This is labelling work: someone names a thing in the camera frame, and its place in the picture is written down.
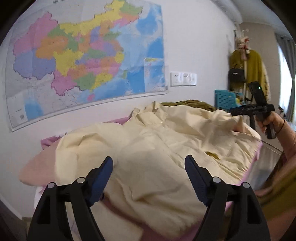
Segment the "window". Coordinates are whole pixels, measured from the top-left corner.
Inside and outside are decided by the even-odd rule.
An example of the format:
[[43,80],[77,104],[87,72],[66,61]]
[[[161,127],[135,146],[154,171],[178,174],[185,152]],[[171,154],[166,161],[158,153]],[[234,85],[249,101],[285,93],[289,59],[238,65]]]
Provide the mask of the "window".
[[284,109],[285,112],[288,110],[291,88],[292,88],[292,78],[289,71],[289,67],[286,58],[278,45],[279,49],[279,61],[281,66],[281,91],[279,97],[279,105]]

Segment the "map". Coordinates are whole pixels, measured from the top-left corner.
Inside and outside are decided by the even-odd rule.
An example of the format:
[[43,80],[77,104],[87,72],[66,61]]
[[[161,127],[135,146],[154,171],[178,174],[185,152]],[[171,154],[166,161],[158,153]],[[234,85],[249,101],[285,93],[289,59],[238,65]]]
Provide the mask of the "map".
[[55,2],[14,26],[5,72],[12,128],[102,100],[167,90],[159,5]]

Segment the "baseboard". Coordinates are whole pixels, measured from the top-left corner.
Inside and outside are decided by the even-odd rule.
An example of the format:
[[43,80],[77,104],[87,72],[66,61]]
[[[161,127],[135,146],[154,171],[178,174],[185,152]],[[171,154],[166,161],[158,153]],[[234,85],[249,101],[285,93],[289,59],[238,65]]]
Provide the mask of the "baseboard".
[[6,199],[0,194],[0,200],[1,202],[3,202],[3,204],[15,215],[17,216],[20,220],[22,219],[22,215],[16,211],[10,204],[8,201],[6,201]]

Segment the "hand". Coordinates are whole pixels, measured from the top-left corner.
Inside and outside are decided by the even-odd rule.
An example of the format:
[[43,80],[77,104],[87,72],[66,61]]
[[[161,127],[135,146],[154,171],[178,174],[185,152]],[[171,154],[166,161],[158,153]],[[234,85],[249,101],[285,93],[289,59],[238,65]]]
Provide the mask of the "hand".
[[274,130],[276,133],[278,133],[281,128],[283,127],[285,121],[275,112],[271,112],[270,116],[267,117],[263,122],[259,121],[256,117],[256,121],[258,123],[258,126],[261,128],[261,131],[265,133],[266,126],[270,123],[273,123]]

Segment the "wall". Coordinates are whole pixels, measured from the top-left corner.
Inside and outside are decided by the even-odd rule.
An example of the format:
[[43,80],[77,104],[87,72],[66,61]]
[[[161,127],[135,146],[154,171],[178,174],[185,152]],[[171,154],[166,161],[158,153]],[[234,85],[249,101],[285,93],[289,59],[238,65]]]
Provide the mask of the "wall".
[[[36,4],[41,2],[44,3],[42,0],[37,0]],[[22,216],[33,214],[35,188],[19,182],[17,175],[26,162],[41,151],[41,139],[94,122],[126,117],[134,107],[143,108],[155,100],[171,102],[199,99],[214,104],[214,90],[226,89],[228,55],[233,51],[232,22],[210,0],[152,0],[152,2],[162,6],[165,64],[171,71],[197,73],[198,85],[172,87],[166,95],[120,100],[71,111],[39,121],[13,133],[8,129],[6,103],[2,101],[0,103],[0,194]],[[2,50],[0,61],[5,61],[4,48]]]
[[[250,38],[250,48],[256,50],[262,57],[270,83],[271,100],[269,103],[277,108],[279,105],[281,72],[274,30],[269,25],[259,23],[242,23],[240,28],[241,30],[249,29],[249,33],[245,32],[245,35],[248,35]],[[262,138],[267,143],[282,150],[277,139],[268,140],[265,135],[262,135]]]

